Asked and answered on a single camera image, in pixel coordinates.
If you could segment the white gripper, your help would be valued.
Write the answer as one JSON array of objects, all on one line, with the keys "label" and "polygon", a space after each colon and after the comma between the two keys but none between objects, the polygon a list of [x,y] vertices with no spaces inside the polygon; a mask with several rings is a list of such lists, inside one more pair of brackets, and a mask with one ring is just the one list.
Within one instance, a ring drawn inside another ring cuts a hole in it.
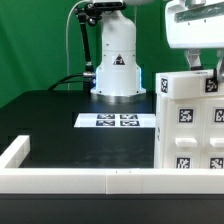
[{"label": "white gripper", "polygon": [[165,7],[166,37],[171,48],[187,49],[191,70],[202,70],[200,50],[219,49],[213,76],[224,82],[224,0],[171,0]]}]

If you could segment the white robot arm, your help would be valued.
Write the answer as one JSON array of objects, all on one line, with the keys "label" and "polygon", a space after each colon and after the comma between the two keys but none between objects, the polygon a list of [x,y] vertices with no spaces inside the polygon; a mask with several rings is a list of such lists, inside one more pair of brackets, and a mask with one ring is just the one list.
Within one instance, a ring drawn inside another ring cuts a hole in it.
[{"label": "white robot arm", "polygon": [[[121,11],[128,5],[153,0],[89,0],[102,20],[102,61],[96,69],[94,98],[128,102],[142,97],[141,69],[136,63],[136,26]],[[192,68],[200,66],[200,51],[224,51],[224,0],[170,0],[165,7],[165,28],[171,48],[184,49]]]}]

